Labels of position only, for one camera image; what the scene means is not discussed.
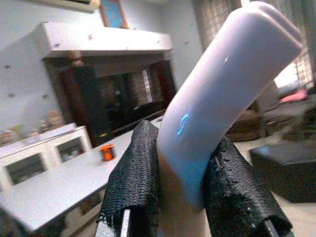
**white table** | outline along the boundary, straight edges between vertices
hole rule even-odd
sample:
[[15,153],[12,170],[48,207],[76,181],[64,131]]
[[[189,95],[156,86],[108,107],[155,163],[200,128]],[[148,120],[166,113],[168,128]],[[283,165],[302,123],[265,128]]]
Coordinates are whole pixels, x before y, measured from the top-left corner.
[[[160,118],[152,124],[159,127]],[[117,157],[104,162],[99,147],[0,193],[0,208],[34,232],[106,186],[131,139],[127,132],[114,144]]]

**black mesh fabric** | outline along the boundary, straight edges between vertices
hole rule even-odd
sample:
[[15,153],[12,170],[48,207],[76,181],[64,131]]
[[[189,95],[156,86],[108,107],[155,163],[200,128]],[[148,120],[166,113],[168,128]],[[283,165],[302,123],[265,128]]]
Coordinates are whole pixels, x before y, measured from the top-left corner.
[[291,223],[276,200],[226,137],[211,155],[204,188],[212,237],[261,236],[268,218],[280,237],[289,233]]
[[141,121],[131,143],[114,168],[100,210],[99,221],[120,229],[125,209],[132,210],[133,236],[156,237],[158,227],[158,129]]

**ceiling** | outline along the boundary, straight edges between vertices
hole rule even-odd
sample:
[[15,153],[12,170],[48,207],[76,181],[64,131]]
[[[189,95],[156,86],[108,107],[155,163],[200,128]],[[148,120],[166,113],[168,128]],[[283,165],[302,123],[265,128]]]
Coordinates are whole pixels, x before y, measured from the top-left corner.
[[143,0],[143,1],[147,1],[147,2],[150,2],[150,3],[155,3],[155,4],[159,4],[159,5],[165,5],[170,0]]

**orange cup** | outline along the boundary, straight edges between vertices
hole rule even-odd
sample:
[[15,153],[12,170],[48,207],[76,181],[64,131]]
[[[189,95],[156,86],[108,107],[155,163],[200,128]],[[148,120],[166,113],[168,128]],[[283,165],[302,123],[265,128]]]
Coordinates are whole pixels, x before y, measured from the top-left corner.
[[100,147],[100,151],[102,153],[104,161],[109,161],[114,158],[113,147],[114,147],[113,144],[108,144],[108,145]]

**painting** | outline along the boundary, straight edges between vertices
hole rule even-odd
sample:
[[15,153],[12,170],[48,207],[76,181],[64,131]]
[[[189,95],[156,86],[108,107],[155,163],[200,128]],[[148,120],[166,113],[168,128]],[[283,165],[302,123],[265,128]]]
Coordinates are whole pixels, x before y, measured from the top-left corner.
[[119,0],[101,0],[100,11],[104,26],[128,29]]

